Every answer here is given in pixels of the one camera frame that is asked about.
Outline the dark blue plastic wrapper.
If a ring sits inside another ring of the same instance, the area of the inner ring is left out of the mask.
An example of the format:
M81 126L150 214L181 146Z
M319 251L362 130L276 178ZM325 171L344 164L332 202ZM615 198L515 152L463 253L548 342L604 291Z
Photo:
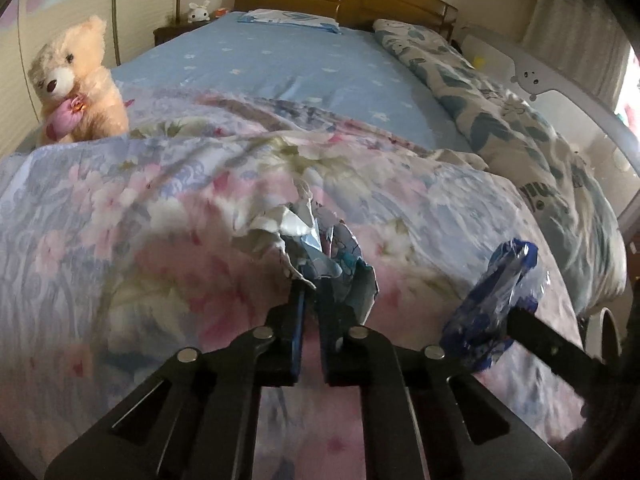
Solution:
M442 350L471 373L491 368L513 344L506 332L509 313L514 308L536 312L546 279L536 244L518 238L500 244L442 329Z

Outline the blue white wrapper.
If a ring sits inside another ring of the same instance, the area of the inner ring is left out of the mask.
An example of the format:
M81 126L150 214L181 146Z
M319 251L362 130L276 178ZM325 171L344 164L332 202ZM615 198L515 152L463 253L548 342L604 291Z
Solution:
M295 181L298 200L274 206L250 220L233 235L232 245L247 255L275 255L283 273L316 289L322 278L333 286L333 297L367 322L380 286L357 237L332 210L314 199L310 186Z

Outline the white round trash bin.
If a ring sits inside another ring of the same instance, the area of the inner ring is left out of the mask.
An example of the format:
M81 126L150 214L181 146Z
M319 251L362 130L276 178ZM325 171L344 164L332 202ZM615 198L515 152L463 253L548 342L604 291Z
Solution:
M586 319L584 348L588 356L604 364L612 364L620 357L620 333L609 308Z

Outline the floral pink quilt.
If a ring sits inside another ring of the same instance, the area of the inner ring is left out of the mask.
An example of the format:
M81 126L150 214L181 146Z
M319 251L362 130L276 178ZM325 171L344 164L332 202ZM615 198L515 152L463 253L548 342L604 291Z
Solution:
M126 136L1 161L1 433L36 477L177 350L226 346L285 300L261 214L310 194L380 292L368 323L420 349L507 240L538 246L538 315L578 341L520 193L473 154L426 150L306 106L142 93Z

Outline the blue leaf patterned duvet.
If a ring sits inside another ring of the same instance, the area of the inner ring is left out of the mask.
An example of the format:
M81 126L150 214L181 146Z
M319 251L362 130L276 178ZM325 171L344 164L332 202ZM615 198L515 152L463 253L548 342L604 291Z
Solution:
M437 32L379 18L381 46L431 90L473 153L509 179L534 215L577 313L620 296L627 279L614 209L586 162L528 103L476 70Z

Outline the beige teddy bear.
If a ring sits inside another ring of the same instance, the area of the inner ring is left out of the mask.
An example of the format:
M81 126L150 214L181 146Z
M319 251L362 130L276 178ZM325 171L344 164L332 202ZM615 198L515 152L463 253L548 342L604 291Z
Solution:
M49 40L28 78L41 103L39 146L120 136L129 130L125 101L104 66L106 21L91 15Z

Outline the beige curtain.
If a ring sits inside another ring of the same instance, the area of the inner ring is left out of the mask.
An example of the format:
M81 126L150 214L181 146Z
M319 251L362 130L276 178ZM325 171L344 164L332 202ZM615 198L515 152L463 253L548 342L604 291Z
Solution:
M614 110L630 43L604 0L537 0L522 45Z

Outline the blue bed sheet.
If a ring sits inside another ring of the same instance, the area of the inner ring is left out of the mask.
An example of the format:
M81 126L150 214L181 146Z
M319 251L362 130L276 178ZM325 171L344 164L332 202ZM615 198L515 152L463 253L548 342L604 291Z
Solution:
M370 32L242 23L233 12L114 68L137 88L218 91L296 102L357 119L434 150L469 143L427 86Z

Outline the dark wooden nightstand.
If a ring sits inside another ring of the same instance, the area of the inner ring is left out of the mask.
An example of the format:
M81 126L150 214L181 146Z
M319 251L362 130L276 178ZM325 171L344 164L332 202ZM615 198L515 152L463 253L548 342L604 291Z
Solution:
M192 30L205 25L208 25L208 22L176 23L154 29L154 46L158 47L161 44L166 44L166 42L170 40L186 34L187 32L192 32Z

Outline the white bunny plush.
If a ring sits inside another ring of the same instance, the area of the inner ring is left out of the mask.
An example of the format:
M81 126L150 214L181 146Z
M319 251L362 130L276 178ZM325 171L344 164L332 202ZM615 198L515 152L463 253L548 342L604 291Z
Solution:
M186 21L189 24L209 22L210 15L208 12L208 6L208 0L205 0L203 3L190 2L189 10L186 12Z

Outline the white blue pillow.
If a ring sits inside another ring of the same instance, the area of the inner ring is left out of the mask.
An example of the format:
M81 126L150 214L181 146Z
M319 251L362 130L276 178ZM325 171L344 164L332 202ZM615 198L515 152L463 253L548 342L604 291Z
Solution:
M320 29L331 34L340 34L341 27L327 16L309 14L304 12L282 11L273 9L256 9L243 13L238 18L239 23L254 23L268 25L282 25L290 27L305 27Z

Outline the cream sliding wardrobe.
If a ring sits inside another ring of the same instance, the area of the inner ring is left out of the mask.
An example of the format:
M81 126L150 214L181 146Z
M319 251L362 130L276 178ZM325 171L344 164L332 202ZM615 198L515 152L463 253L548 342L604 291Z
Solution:
M40 104L27 72L58 32L91 15L106 23L104 63L113 68L154 46L153 32L178 24L189 3L209 10L233 0L10 0L1 12L1 151L14 152L38 125Z

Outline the grey bed guard rail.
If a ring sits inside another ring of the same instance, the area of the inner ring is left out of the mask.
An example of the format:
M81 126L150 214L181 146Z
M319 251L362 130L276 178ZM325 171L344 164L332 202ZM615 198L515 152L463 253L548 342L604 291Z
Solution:
M512 90L561 133L596 174L622 230L633 231L639 223L638 136L575 81L510 39L471 25L454 39L477 70Z

